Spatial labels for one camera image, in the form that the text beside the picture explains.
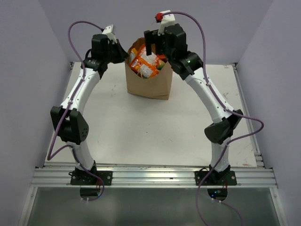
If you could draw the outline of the yellow Kettle chips bag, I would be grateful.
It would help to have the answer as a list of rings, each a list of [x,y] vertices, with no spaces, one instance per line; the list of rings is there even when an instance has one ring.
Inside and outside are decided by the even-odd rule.
[[[131,50],[130,50],[130,53],[129,53],[129,58],[128,58],[128,62],[129,63],[131,63],[133,60],[134,60],[134,58],[137,56],[137,50],[136,50],[136,48],[132,48]]]

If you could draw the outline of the orange small snack bag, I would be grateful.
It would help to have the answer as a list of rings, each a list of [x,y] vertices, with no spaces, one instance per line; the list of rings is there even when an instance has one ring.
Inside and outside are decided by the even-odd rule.
[[[129,63],[132,71],[134,71],[142,79],[155,77],[164,67],[165,62],[156,54],[146,55],[145,44],[141,45],[137,52],[137,56]]]

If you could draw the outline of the brown paper bag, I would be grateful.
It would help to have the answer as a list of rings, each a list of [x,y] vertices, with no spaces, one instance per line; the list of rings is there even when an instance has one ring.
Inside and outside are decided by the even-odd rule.
[[[144,37],[138,38],[128,50],[128,54],[132,48],[139,50],[141,45],[145,44]],[[152,53],[155,53],[155,47],[152,46]],[[168,100],[172,85],[173,71],[164,55],[157,55],[165,62],[164,67],[155,77],[142,79],[134,71],[131,70],[128,58],[125,60],[125,72],[127,82],[127,92],[130,94],[152,98]]]

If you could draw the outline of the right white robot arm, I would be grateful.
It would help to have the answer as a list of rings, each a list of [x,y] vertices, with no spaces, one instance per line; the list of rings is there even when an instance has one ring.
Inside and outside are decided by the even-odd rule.
[[[147,54],[150,55],[154,47],[156,53],[164,55],[172,70],[196,92],[208,110],[212,124],[204,129],[204,133],[211,142],[212,158],[209,173],[201,179],[208,184],[220,185],[230,172],[228,143],[241,121],[242,111],[234,110],[205,77],[203,61],[188,50],[186,33],[179,24],[167,26],[162,33],[145,31],[144,38]]]

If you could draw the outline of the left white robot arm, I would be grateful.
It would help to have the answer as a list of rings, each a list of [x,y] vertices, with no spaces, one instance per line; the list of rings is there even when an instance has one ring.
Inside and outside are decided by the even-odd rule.
[[[86,142],[89,125],[83,116],[84,108],[94,87],[108,69],[108,64],[122,63],[127,56],[115,34],[93,35],[91,49],[86,52],[73,88],[61,105],[52,107],[50,111],[55,137],[60,137],[71,149],[77,169],[83,170],[81,179],[87,185],[94,184],[98,174],[92,170],[95,161]]]

